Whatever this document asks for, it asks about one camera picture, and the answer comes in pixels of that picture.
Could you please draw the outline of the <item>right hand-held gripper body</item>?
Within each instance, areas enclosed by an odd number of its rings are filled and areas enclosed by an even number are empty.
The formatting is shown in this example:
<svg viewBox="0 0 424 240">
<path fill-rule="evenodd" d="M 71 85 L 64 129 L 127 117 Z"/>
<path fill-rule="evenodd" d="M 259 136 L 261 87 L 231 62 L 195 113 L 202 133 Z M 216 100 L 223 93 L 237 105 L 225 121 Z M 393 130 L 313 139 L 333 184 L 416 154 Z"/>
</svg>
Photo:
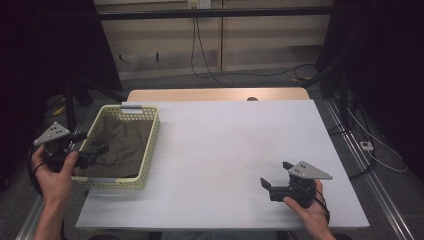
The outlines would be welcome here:
<svg viewBox="0 0 424 240">
<path fill-rule="evenodd" d="M 305 161 L 300 161 L 293 165 L 287 172 L 289 176 L 287 186 L 271 185 L 270 190 L 267 190 L 270 200 L 282 202 L 284 197 L 290 197 L 303 208 L 309 208 L 315 199 L 316 179 L 333 179 L 330 174 Z"/>
</svg>

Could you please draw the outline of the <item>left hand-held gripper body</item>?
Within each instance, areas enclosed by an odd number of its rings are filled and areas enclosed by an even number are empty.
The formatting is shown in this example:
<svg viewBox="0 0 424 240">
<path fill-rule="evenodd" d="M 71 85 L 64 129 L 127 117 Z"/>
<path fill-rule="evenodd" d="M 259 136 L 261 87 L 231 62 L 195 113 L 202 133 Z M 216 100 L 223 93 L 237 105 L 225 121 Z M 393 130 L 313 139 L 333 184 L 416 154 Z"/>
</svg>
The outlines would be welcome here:
<svg viewBox="0 0 424 240">
<path fill-rule="evenodd" d="M 70 141 L 72 134 L 60 123 L 54 122 L 33 141 L 35 147 L 44 146 L 43 160 L 51 170 L 59 172 L 74 145 L 79 143 Z"/>
</svg>

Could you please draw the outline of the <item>olive green pants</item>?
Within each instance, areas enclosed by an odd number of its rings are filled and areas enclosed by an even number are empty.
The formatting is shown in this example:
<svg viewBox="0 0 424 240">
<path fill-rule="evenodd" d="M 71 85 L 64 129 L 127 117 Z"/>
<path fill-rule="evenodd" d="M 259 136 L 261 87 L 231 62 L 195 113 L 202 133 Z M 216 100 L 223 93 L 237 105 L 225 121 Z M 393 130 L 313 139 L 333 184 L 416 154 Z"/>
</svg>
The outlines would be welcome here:
<svg viewBox="0 0 424 240">
<path fill-rule="evenodd" d="M 91 132 L 84 149 L 98 150 L 108 144 L 109 150 L 80 175 L 98 178 L 126 178 L 138 174 L 147 146 L 152 120 L 124 121 L 114 116 L 103 117 Z"/>
</svg>

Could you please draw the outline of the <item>pale yellow plastic basket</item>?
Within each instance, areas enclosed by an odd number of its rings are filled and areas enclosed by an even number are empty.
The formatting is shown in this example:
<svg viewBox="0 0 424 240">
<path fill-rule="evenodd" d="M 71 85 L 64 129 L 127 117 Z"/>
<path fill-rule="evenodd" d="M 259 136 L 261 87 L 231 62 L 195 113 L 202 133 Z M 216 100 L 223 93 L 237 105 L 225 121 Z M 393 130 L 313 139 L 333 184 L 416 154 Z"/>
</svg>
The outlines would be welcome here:
<svg viewBox="0 0 424 240">
<path fill-rule="evenodd" d="M 105 116 L 114 116 L 115 118 L 124 120 L 124 121 L 131 121 L 131 120 L 152 120 L 153 121 L 139 172 L 135 176 L 126 177 L 126 178 L 98 178 L 98 177 L 81 176 L 80 173 L 83 168 L 77 167 L 75 169 L 76 176 L 73 178 L 73 180 L 88 186 L 142 189 L 145 186 L 147 181 L 149 168 L 151 165 L 151 160 L 153 157 L 154 148 L 156 144 L 157 134 L 159 131 L 159 126 L 160 126 L 158 108 L 153 106 L 141 106 L 141 105 L 134 105 L 134 106 L 105 105 L 103 106 L 99 110 L 88 132 L 87 139 L 82 143 L 80 147 L 79 157 L 82 157 L 82 152 L 86 151 L 84 147 L 86 145 L 86 142 L 91 132 L 98 125 L 100 120 Z"/>
</svg>

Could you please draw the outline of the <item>person's right hand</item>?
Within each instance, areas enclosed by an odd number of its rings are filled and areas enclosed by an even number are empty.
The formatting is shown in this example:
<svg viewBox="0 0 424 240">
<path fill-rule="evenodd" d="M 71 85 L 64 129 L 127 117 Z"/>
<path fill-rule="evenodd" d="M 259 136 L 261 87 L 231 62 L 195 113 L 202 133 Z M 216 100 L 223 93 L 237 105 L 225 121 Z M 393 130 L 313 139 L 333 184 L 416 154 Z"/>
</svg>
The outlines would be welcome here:
<svg viewBox="0 0 424 240">
<path fill-rule="evenodd" d="M 309 208 L 301 207 L 294 199 L 284 197 L 283 202 L 294 211 L 303 223 L 304 228 L 311 235 L 320 235 L 328 230 L 328 220 L 323 198 L 323 186 L 319 180 L 315 180 L 315 197 Z"/>
</svg>

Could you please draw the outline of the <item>person's left hand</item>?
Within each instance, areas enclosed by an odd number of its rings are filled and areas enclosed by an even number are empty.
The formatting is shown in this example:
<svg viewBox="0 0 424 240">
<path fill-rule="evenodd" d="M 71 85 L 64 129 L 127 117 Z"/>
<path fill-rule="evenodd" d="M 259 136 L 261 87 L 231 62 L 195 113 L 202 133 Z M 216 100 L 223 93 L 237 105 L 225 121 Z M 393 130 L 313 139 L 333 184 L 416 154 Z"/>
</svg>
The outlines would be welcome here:
<svg viewBox="0 0 424 240">
<path fill-rule="evenodd" d="M 78 158 L 78 153 L 73 151 L 65 158 L 62 169 L 53 172 L 43 160 L 45 148 L 41 145 L 32 155 L 34 174 L 41 188 L 46 206 L 64 207 L 72 191 L 72 173 Z"/>
</svg>

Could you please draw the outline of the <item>black metal stand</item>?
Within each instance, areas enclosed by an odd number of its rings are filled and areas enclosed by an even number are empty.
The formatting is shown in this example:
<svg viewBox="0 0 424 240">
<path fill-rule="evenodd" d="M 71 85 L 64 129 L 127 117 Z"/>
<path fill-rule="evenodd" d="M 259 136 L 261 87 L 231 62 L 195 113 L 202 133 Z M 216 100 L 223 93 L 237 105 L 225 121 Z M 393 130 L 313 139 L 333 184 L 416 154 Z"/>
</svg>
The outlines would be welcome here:
<svg viewBox="0 0 424 240">
<path fill-rule="evenodd" d="M 65 110 L 67 117 L 67 126 L 71 133 L 78 132 L 78 124 L 76 122 L 76 115 L 74 110 L 74 100 L 77 100 L 81 106 L 90 106 L 93 99 L 89 93 L 90 90 L 100 92 L 102 95 L 116 101 L 123 102 L 125 97 L 118 94 L 113 90 L 109 90 L 100 84 L 89 81 L 84 78 L 77 78 L 75 81 L 67 79 L 64 83 L 64 98 Z"/>
</svg>

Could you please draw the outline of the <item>dark curtain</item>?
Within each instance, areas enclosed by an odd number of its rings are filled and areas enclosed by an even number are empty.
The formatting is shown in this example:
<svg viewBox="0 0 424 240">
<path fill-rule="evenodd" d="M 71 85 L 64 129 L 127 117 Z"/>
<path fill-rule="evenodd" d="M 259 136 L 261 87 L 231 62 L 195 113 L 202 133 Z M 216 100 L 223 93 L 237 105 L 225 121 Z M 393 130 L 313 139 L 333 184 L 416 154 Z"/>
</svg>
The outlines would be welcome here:
<svg viewBox="0 0 424 240">
<path fill-rule="evenodd" d="M 348 82 L 424 182 L 424 0 L 332 0 L 315 64 L 340 62 Z"/>
<path fill-rule="evenodd" d="M 0 191 L 67 88 L 122 89 L 94 0 L 0 0 Z"/>
</svg>

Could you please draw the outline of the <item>black horizontal metal bar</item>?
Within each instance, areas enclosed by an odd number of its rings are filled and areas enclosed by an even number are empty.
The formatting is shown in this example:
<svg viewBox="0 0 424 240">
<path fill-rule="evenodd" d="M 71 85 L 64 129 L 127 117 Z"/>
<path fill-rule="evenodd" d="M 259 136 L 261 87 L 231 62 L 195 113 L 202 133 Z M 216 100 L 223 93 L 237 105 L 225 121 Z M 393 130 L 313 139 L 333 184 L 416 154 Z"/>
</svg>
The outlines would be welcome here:
<svg viewBox="0 0 424 240">
<path fill-rule="evenodd" d="M 224 18 L 224 17 L 262 17 L 262 16 L 315 16 L 331 15 L 336 10 L 333 6 L 324 7 L 287 7 L 287 8 L 252 8 L 252 9 L 196 9 L 196 10 L 162 10 L 135 12 L 99 12 L 98 18 L 112 20 L 145 19 L 189 19 L 189 18 Z"/>
</svg>

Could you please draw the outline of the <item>white wall outlet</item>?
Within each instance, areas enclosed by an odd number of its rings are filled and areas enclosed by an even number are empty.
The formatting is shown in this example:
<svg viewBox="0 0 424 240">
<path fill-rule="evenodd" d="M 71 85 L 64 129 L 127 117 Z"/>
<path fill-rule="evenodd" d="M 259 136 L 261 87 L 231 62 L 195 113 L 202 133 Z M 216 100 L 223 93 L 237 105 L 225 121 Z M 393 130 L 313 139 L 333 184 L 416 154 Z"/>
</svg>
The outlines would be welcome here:
<svg viewBox="0 0 424 240">
<path fill-rule="evenodd" d="M 212 7 L 211 0 L 187 0 L 189 9 L 210 9 Z"/>
</svg>

